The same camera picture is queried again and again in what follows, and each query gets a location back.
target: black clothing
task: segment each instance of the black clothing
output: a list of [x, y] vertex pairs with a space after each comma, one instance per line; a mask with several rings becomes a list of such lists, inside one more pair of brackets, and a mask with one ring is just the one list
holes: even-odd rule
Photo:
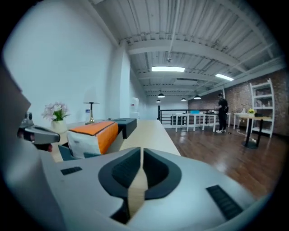
[[224, 98], [221, 98], [219, 100], [219, 106], [222, 106], [219, 108], [219, 130], [225, 130], [227, 126], [227, 113], [225, 111], [225, 108], [228, 107], [228, 102]]

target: ceiling light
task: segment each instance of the ceiling light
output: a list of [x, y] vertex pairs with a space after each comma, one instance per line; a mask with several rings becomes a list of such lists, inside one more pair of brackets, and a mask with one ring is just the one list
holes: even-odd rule
[[226, 79], [226, 80], [229, 80], [229, 81], [234, 80], [233, 78], [230, 78], [230, 77], [228, 77], [226, 75], [222, 75], [222, 74], [216, 74], [216, 77], [220, 77], [222, 79]]
[[196, 95], [196, 96], [194, 97], [194, 99], [200, 99], [200, 96], [199, 96], [199, 95]]
[[184, 72], [184, 67], [152, 67], [152, 71], [177, 71]]
[[165, 98], [164, 94], [160, 93], [158, 94], [158, 98]]

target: white vase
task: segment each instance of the white vase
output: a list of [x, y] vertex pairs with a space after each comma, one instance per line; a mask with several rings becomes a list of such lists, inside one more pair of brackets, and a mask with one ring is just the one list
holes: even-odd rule
[[51, 127], [52, 127], [53, 131], [55, 131], [56, 133], [59, 133], [59, 134], [67, 131], [67, 124], [66, 124], [65, 120], [52, 121]]

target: brick wall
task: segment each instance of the brick wall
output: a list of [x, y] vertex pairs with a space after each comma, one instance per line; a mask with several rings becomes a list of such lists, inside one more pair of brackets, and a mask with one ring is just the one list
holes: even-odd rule
[[[256, 85], [264, 83], [271, 78], [274, 96], [275, 96], [275, 123], [273, 132], [281, 135], [289, 135], [289, 103], [288, 103], [288, 72], [279, 70], [256, 79], [232, 86], [225, 89], [226, 100], [228, 101], [229, 112], [232, 113], [231, 124], [233, 124], [233, 114], [240, 113], [245, 108], [246, 111], [252, 108], [252, 96], [250, 83]], [[219, 91], [202, 96], [200, 100], [189, 100], [189, 109], [213, 109], [218, 105], [217, 95]], [[259, 112], [270, 116], [271, 110], [258, 110]], [[264, 127], [270, 126], [270, 123], [264, 122]]]

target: shelving unit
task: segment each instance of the shelving unit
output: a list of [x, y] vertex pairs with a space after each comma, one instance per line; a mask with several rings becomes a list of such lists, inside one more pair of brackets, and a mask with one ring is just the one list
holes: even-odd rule
[[[269, 134], [270, 138], [272, 137], [273, 134], [273, 128], [274, 128], [274, 119], [275, 119], [275, 97], [274, 97], [274, 90], [273, 90], [273, 85], [271, 79], [268, 79], [266, 83], [261, 83], [257, 85], [252, 85], [250, 84], [251, 87], [251, 94], [252, 94], [252, 105], [254, 110], [272, 110], [272, 119], [271, 120], [264, 120], [267, 122], [271, 122], [271, 128], [270, 129], [265, 129], [262, 128], [262, 132]], [[270, 94], [266, 95], [256, 95], [256, 90], [262, 90], [270, 88], [271, 92]], [[271, 99], [272, 100], [272, 106], [255, 106], [256, 100], [262, 100], [262, 99]], [[259, 131], [260, 128], [255, 126], [255, 121], [252, 121], [252, 131]]]

